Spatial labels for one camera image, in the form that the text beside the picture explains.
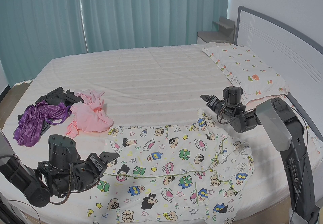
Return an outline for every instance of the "pink garment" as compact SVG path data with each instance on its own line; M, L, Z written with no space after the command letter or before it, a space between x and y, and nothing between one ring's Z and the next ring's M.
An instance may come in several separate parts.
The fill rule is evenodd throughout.
M107 117L103 110L104 100L100 97L104 92L95 89L86 91L75 90L74 95L81 97L84 103L78 102L71 106L71 111L75 115L71 124L67 127L66 134L72 138L83 132L103 132L107 131L113 124L113 120Z

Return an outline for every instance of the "curtain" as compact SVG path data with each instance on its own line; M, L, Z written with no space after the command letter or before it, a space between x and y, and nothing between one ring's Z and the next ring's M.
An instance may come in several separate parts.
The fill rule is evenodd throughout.
M53 58L86 53L79 0L0 0L0 58L10 86Z
M228 0L82 0L89 52L196 44Z

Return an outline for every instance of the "headboard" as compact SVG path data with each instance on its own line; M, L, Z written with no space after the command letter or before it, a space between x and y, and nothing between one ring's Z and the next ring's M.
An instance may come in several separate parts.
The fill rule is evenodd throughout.
M235 44L251 48L286 80L287 97L323 141L323 47L281 21L243 6Z

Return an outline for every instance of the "white bed sheet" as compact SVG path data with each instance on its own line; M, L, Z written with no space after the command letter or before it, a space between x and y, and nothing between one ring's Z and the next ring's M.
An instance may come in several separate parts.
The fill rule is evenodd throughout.
M13 139L17 115L38 97L62 86L64 90L97 89L105 94L105 110L116 126L190 124L196 120L197 109L215 116L200 99L201 94L222 97L222 90L231 85L222 71L201 48L214 45L188 45L126 49L91 54L71 55L49 62L32 82L7 119L3 132L22 162L32 168L48 159L48 136L65 134L72 121L51 126L33 147L19 146ZM224 127L231 136L247 141L253 152L256 170L242 190L243 200L236 220L261 211L289 194L280 158L262 126L237 134L231 126ZM80 132L75 137L82 158L89 153L101 153L107 133ZM321 162L321 155L309 139L312 169ZM27 202L19 190L0 176L1 192L7 199ZM63 205L48 204L37 209L47 223L87 223L90 192L73 194ZM37 217L30 207L15 203L21 210Z

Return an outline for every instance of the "floral pillow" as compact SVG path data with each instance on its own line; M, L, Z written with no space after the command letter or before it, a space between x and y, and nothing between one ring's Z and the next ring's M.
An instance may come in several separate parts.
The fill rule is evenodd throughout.
M266 96L287 94L285 80L247 46L212 46L202 49L233 86L243 89L244 104Z

